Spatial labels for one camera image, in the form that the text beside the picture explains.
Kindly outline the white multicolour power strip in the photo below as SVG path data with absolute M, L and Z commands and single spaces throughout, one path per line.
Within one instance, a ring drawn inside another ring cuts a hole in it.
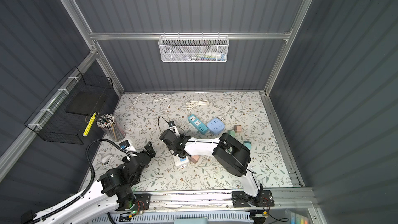
M 180 158 L 179 156 L 174 156 L 174 163 L 176 167 L 185 168 L 189 164 L 189 158 Z

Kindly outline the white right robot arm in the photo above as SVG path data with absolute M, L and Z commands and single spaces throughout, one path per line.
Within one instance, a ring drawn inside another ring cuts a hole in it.
M 174 156 L 212 156 L 230 174 L 239 177 L 244 193 L 252 198 L 261 195 L 262 185 L 256 180 L 251 167 L 250 150 L 233 136 L 224 133 L 215 139 L 197 139 L 190 136 L 178 136 L 171 130 L 165 130 L 160 140 Z

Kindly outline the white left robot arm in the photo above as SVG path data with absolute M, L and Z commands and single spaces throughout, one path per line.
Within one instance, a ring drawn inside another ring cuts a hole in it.
M 94 166 L 90 164 L 91 178 L 83 191 L 43 211 L 25 212 L 21 223 L 83 224 L 113 211 L 136 214 L 144 209 L 145 204 L 134 195 L 132 186 L 139 182 L 143 170 L 155 157 L 152 144 L 147 143 L 141 152 L 126 150 L 117 144 L 114 147 L 125 153 L 121 165 L 96 178 Z

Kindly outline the green plug cube right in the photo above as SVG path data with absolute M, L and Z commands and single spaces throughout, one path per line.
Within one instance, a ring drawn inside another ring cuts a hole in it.
M 230 136 L 232 136 L 232 137 L 236 137 L 236 132 L 233 131 L 233 130 L 229 130 L 229 131 L 228 131 L 228 134 L 229 134 Z

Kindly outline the brown pink plug cube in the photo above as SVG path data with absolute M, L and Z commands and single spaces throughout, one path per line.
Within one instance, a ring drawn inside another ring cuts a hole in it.
M 235 126 L 233 127 L 233 130 L 234 130 L 234 132 L 236 132 L 236 133 L 242 133 L 243 128 L 242 128 L 241 125 L 235 125 Z

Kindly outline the teal plug cube right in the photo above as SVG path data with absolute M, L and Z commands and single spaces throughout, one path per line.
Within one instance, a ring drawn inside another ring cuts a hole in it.
M 251 147 L 252 147 L 251 142 L 244 141 L 243 144 L 244 144 L 245 147 L 247 147 L 249 150 L 251 150 Z

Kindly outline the teal power strip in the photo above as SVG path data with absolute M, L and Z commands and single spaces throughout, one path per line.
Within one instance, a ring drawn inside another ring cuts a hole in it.
M 208 127 L 196 115 L 190 115 L 188 121 L 201 133 L 206 134 Z

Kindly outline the blue square power socket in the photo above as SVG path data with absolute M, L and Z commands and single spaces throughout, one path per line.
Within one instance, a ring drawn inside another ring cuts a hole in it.
M 213 135 L 219 135 L 225 130 L 225 124 L 218 118 L 210 120 L 207 127 Z

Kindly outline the clear cup of pencils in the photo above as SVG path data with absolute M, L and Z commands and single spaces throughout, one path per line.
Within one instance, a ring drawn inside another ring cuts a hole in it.
M 111 114 L 104 114 L 100 116 L 97 119 L 96 124 L 117 143 L 123 141 L 126 137 L 126 133 L 122 126 Z

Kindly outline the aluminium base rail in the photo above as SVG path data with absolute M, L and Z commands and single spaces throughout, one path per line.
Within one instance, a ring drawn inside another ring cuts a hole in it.
M 233 206 L 233 191 L 233 189 L 150 191 L 151 199 L 146 212 L 236 210 Z M 270 188 L 269 191 L 275 203 L 271 210 L 319 206 L 311 188 Z

